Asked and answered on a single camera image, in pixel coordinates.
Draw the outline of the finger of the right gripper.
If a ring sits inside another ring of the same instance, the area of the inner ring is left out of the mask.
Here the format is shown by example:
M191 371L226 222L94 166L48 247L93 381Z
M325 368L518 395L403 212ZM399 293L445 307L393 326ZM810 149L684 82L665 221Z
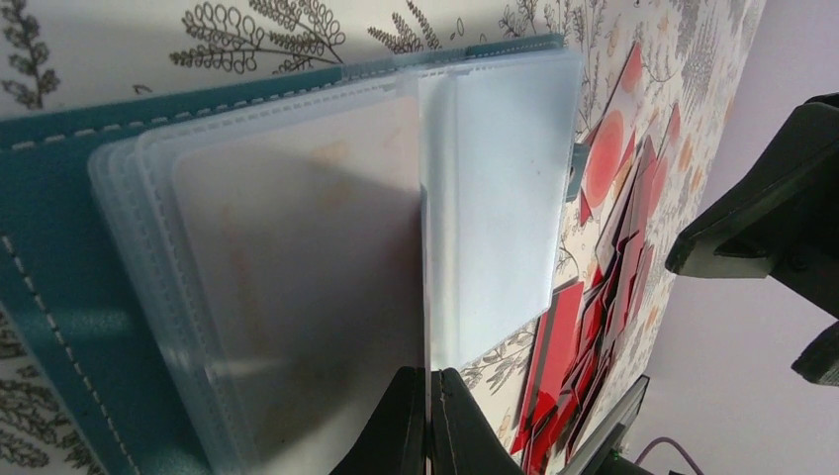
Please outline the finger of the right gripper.
M838 323L817 336L792 363L791 369L811 384L837 387Z
M838 314L838 96L794 108L751 169L677 235L668 271L771 277Z

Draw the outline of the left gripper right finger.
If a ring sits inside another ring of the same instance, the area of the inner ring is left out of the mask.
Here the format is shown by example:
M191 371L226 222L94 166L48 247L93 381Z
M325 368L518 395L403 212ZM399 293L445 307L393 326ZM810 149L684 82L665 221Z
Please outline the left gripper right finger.
M431 373L429 457L437 475L521 475L454 368Z

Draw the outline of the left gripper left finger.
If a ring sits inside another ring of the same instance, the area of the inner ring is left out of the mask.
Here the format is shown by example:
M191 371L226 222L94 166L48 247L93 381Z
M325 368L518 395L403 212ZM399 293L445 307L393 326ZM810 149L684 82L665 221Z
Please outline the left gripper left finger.
M403 366L331 475L409 475L425 469L424 371Z

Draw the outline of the teal card holder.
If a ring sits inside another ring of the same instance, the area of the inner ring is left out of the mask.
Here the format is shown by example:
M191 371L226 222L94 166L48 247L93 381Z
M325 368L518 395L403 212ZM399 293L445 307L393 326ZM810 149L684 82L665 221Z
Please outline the teal card holder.
M547 307L549 35L1 124L5 474L515 474L459 368Z

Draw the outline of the white card with red print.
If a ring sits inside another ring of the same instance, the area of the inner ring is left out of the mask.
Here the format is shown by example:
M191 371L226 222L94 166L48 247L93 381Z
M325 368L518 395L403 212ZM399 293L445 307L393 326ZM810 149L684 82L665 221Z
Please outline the white card with red print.
M327 474L421 363L419 134L402 96L175 160L242 473Z

